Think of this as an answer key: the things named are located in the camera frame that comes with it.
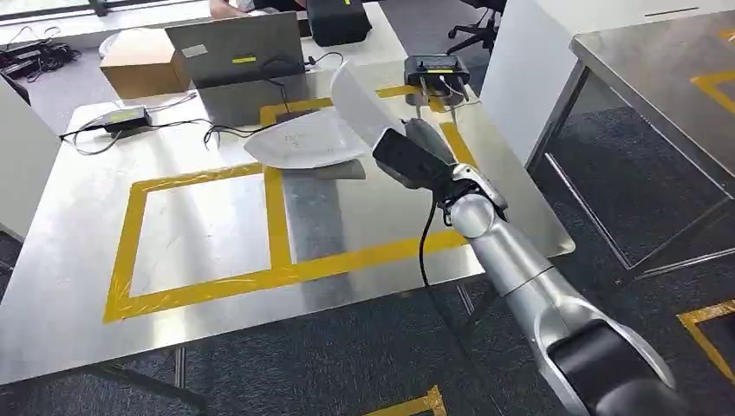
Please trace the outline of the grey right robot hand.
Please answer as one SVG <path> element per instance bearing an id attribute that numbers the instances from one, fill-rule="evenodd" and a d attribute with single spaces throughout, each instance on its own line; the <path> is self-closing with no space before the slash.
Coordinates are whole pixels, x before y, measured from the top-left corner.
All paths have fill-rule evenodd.
<path id="1" fill-rule="evenodd" d="M 425 170 L 450 170 L 457 164 L 443 137 L 425 120 L 412 118 L 404 123 L 409 154 Z"/>

